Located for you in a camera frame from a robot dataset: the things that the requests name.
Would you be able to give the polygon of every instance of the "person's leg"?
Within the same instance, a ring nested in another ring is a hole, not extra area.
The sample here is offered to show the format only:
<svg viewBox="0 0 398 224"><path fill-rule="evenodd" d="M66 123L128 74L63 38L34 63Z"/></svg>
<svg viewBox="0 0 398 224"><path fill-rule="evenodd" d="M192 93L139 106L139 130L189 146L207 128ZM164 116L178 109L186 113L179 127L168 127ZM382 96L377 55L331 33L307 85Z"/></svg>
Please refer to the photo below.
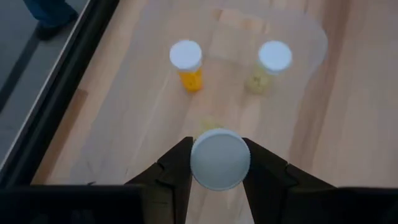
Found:
<svg viewBox="0 0 398 224"><path fill-rule="evenodd" d="M77 18L77 12L65 0L24 0L32 15L39 21L37 35L49 39L62 27Z"/></svg>

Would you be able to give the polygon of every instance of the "black frame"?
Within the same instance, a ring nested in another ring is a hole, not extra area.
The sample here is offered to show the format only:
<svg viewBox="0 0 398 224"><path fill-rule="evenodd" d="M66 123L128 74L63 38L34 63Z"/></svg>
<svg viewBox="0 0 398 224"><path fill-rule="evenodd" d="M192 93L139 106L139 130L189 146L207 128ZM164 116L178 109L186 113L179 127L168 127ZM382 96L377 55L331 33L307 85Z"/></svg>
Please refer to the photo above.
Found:
<svg viewBox="0 0 398 224"><path fill-rule="evenodd" d="M0 187L30 185L119 0L90 0L0 172Z"/></svg>
<svg viewBox="0 0 398 224"><path fill-rule="evenodd" d="M243 180L254 223L398 223L397 189L335 188L250 139ZM0 189L0 222L183 224L193 138L185 137L124 185Z"/></svg>

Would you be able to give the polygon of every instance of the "pill bottle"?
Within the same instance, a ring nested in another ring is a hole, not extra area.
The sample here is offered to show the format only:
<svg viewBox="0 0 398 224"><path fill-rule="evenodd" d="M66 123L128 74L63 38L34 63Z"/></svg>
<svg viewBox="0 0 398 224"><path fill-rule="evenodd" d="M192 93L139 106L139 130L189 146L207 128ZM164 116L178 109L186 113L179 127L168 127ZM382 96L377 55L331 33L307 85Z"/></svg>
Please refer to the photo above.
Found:
<svg viewBox="0 0 398 224"><path fill-rule="evenodd" d="M252 74L246 80L246 88L252 93L262 94L272 84L275 76L292 64L292 51L281 41L268 41L258 52L258 59Z"/></svg>
<svg viewBox="0 0 398 224"><path fill-rule="evenodd" d="M199 44L192 40L178 41L170 49L170 61L177 68L186 90L198 91L202 88L202 52Z"/></svg>

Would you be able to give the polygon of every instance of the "white bottle cap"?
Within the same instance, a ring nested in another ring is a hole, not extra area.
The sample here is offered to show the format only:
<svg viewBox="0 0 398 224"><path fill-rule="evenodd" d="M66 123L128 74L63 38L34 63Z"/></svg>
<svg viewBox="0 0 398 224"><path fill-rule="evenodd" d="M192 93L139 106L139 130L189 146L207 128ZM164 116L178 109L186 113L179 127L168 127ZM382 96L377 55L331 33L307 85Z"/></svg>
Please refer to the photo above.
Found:
<svg viewBox="0 0 398 224"><path fill-rule="evenodd" d="M228 190L248 174L250 151L235 132L212 129L193 144L190 164L199 184L210 190Z"/></svg>
<svg viewBox="0 0 398 224"><path fill-rule="evenodd" d="M292 63L292 51L281 41L268 41L259 50L259 61L270 75L277 75L289 68Z"/></svg>
<svg viewBox="0 0 398 224"><path fill-rule="evenodd" d="M192 40L180 40L170 49L170 61L179 70L195 71L201 66L201 49Z"/></svg>

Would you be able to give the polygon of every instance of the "wooden surface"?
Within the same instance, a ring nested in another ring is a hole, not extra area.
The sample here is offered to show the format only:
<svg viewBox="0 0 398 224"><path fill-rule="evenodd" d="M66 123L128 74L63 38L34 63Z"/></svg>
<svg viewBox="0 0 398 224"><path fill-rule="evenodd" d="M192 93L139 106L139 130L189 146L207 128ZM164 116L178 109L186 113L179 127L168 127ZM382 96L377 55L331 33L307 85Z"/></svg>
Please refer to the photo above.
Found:
<svg viewBox="0 0 398 224"><path fill-rule="evenodd" d="M300 95L287 98L297 105L286 106L288 113L275 109L262 119L252 119L259 117L256 106L242 112L241 108L247 108L243 104L258 99L244 94L237 84L239 77L225 79L226 74L245 72L236 72L234 67L205 61L204 70L218 76L209 80L212 84L206 87L210 91L201 97L184 95L178 76L171 75L170 69L160 76L152 68L155 77L129 73L140 63L131 57L129 45L137 35L147 1L120 2L33 184L121 184L151 165L182 136L192 135L197 128L194 123L211 111L217 122L331 184L398 186L394 175L398 77L393 67L398 59L394 26L398 3L394 0L262 1L269 7L311 15L329 38L323 65L316 75L307 77L308 83L296 85L295 93ZM233 23L234 16L217 11L214 15ZM258 27L255 22L250 26ZM167 56L167 48L162 50L160 58ZM159 60L157 68L168 65ZM217 85L220 80L229 82L222 91ZM230 101L219 105L217 99L225 96L203 100L231 89L241 100L239 106ZM273 108L283 108L283 104L275 102ZM232 110L227 113L223 106ZM236 123L237 116L250 122ZM187 223L231 222L252 223L242 186L220 193L194 181Z"/></svg>

